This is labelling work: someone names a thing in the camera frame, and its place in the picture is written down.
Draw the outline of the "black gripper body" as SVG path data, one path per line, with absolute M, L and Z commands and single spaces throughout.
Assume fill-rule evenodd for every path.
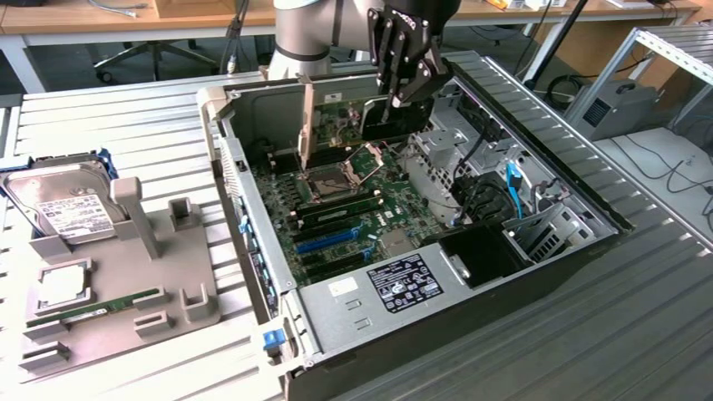
M 460 8 L 460 0 L 386 1 L 388 19 L 394 20 L 396 39 L 404 38 L 407 53 L 426 53 L 432 38 L 440 36 L 446 23 Z

